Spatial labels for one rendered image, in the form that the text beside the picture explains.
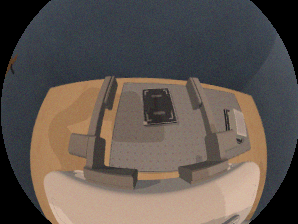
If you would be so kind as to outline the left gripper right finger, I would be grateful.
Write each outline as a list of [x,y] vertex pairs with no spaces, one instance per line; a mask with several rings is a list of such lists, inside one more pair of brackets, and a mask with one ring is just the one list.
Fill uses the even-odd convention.
[[208,97],[206,97],[204,88],[202,88],[197,77],[189,77],[186,89],[188,89],[193,109],[200,108],[202,120],[204,120],[205,147],[208,160],[197,164],[182,165],[182,167],[178,167],[178,175],[186,183],[197,184],[227,172],[229,160],[226,159],[225,152],[237,147],[237,137],[235,137],[234,129],[223,132],[217,131]]

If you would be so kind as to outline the beige deep-well block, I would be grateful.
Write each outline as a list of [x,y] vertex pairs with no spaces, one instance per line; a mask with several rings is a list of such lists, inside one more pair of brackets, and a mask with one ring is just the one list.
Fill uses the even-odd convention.
[[229,113],[229,125],[230,129],[234,129],[235,137],[241,140],[246,137],[245,119],[243,119],[243,113],[231,109]]

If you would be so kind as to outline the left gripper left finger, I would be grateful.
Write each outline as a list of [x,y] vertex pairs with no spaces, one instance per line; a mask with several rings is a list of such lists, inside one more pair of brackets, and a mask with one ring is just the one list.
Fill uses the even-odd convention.
[[68,152],[86,159],[85,181],[109,186],[109,188],[134,190],[137,184],[138,169],[106,167],[104,164],[106,141],[100,137],[102,119],[104,119],[105,108],[112,111],[117,85],[116,76],[105,77],[98,92],[96,104],[94,104],[88,135],[72,133]]

